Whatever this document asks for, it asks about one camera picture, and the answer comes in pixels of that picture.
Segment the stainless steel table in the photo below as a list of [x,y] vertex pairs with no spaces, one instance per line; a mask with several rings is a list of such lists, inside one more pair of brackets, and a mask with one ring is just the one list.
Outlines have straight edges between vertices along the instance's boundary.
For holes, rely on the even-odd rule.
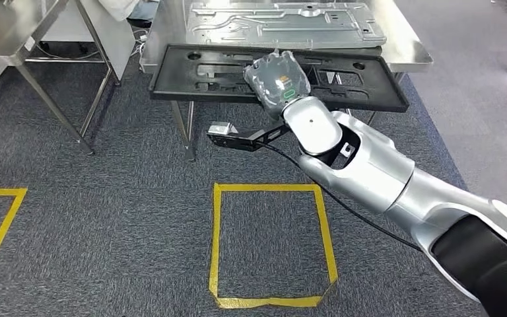
[[[290,2],[290,1],[270,1],[258,0],[260,2]],[[232,0],[232,2],[256,2],[255,0]],[[381,48],[370,49],[344,49],[330,50],[333,52],[345,53],[363,53],[371,55],[380,55],[388,63],[390,70],[395,73],[398,81],[403,79],[404,74],[414,72],[425,72],[432,65],[432,58],[425,50],[419,37],[411,28],[405,17],[393,0],[359,0],[359,1],[338,1],[338,2],[364,2],[374,13],[376,22],[380,25],[384,34],[388,37],[386,44]],[[164,0],[156,12],[156,17],[152,23],[151,32],[147,45],[141,58],[143,71],[153,73],[158,62],[164,57],[166,46],[169,43],[181,44],[186,40],[186,6],[182,0]],[[186,158],[194,159],[193,145],[191,143],[191,126],[193,123],[193,102],[189,103],[189,116],[187,127],[182,120],[178,102],[172,102],[174,118],[178,129],[184,138],[186,147]],[[374,112],[370,117],[369,124],[376,117]]]
[[68,1],[69,0],[0,0],[0,65],[16,67],[20,74],[22,74],[32,88],[34,88],[44,102],[50,107],[59,121],[69,130],[69,133],[77,140],[83,148],[83,151],[87,154],[93,154],[94,152],[85,141],[84,136],[108,79],[113,74],[113,69],[81,0],[74,1],[77,4],[77,8],[102,58],[98,61],[91,60],[89,62],[105,63],[108,70],[106,71],[106,76],[102,80],[100,88],[79,131],[77,131],[73,124],[63,115],[63,112],[59,109],[55,101],[53,101],[49,94],[38,84],[37,80],[24,64],[26,61],[61,63],[86,62],[77,59],[29,58],[30,52],[42,39],[53,22],[55,22]]

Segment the green light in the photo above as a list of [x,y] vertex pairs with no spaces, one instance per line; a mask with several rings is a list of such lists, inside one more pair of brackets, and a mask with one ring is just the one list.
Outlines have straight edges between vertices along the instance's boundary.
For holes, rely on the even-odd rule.
[[295,94],[296,94],[296,91],[294,89],[289,89],[289,90],[285,91],[285,93],[283,94],[283,97],[285,99],[291,99]]

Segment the floor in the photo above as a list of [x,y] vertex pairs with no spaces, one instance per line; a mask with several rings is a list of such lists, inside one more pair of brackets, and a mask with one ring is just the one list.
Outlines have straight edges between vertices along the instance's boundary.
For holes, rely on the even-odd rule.
[[[30,68],[80,122],[101,65]],[[28,192],[0,247],[0,316],[481,315],[422,254],[324,196],[339,274],[330,285],[311,192],[222,193],[218,295],[323,295],[318,306],[217,307],[208,288],[215,182],[308,179],[274,153],[222,149],[208,140],[211,121],[267,123],[256,105],[199,104],[197,162],[182,161],[170,104],[149,99],[150,79],[133,64],[121,87],[108,86],[89,128],[96,155],[87,157],[14,69],[1,78],[0,188]],[[406,79],[402,86],[409,111],[384,114],[375,127],[422,168],[463,187],[413,84]],[[297,147],[290,136],[276,145],[289,153]],[[0,223],[10,204],[0,197]]]
[[434,58],[411,80],[465,183],[507,203],[507,2],[396,3]]

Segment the white cloth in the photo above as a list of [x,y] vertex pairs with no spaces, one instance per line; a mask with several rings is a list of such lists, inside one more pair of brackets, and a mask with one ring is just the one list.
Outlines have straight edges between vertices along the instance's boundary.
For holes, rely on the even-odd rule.
[[140,0],[99,0],[114,19],[125,20]]

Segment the silver robotic arm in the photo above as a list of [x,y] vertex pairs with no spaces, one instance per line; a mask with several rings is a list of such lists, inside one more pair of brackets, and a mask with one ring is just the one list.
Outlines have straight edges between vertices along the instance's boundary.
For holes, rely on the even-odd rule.
[[[480,301],[491,317],[507,316],[505,203],[431,176],[379,131],[346,113],[330,112],[308,96],[308,80],[290,52],[255,61],[244,78],[265,111],[295,134],[302,149],[298,163],[307,175],[384,214],[456,289]],[[347,163],[334,169],[338,155]]]

